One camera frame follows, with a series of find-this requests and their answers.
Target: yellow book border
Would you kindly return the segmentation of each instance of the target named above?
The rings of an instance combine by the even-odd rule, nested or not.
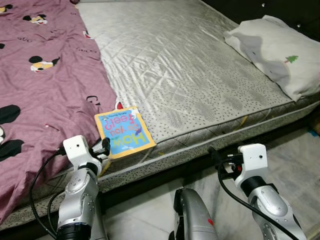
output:
[[[99,114],[94,115],[95,124],[96,124],[96,126],[97,126],[97,128],[98,128],[98,131],[99,131],[99,134],[100,134],[101,139],[104,139],[104,138],[106,137],[106,135],[105,135],[105,133],[104,133],[104,130],[103,130],[103,127],[102,127],[102,123],[101,123],[101,121],[99,120],[99,117],[100,117],[100,116],[105,116],[105,115],[114,114],[114,113],[121,113],[121,112],[124,112],[124,111],[127,111],[127,110],[133,110],[133,109],[139,110],[137,106],[131,106],[131,107],[123,108],[123,109],[108,111],[108,112],[99,113]],[[142,117],[141,117],[141,113],[139,112],[139,114],[137,114],[136,117],[137,117],[138,120],[140,121],[141,127],[142,127],[142,129],[143,129],[143,131],[144,131],[144,134],[145,134],[146,137],[148,138],[149,143],[146,144],[146,145],[143,145],[143,146],[134,148],[134,149],[129,149],[129,150],[123,151],[123,152],[121,152],[121,153],[117,153],[117,154],[112,154],[112,153],[110,152],[109,157],[110,157],[111,159],[119,159],[119,158],[125,157],[125,156],[127,156],[127,155],[131,155],[131,154],[140,152],[140,151],[142,151],[142,150],[152,148],[152,147],[154,147],[155,145],[157,145],[157,144],[155,143],[155,141],[153,140],[150,132],[148,131],[147,126],[146,126],[146,123],[145,123],[145,121],[144,121],[144,120],[142,119]]]

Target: white pillow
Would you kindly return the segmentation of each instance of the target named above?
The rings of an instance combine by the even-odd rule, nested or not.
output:
[[[243,21],[224,38],[294,101],[320,91],[320,43],[282,20],[265,15]]]

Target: blue book cover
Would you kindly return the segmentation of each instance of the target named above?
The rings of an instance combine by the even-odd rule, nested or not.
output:
[[[112,159],[122,158],[156,145],[136,106],[96,114],[94,119],[101,139],[110,139]]]

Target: bed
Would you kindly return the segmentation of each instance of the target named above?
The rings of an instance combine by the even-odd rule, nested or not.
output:
[[[198,0],[79,3],[110,85],[123,107],[138,106],[157,146],[113,161],[102,192],[137,181],[311,113],[319,96],[292,101],[226,45],[238,25]],[[65,169],[34,193],[40,215],[64,188]],[[52,206],[58,209],[59,201]],[[26,199],[0,229],[33,220]]]

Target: dark headboard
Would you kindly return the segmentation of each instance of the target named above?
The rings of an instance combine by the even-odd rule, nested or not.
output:
[[[203,0],[240,23],[270,15],[314,40],[320,40],[320,0]]]

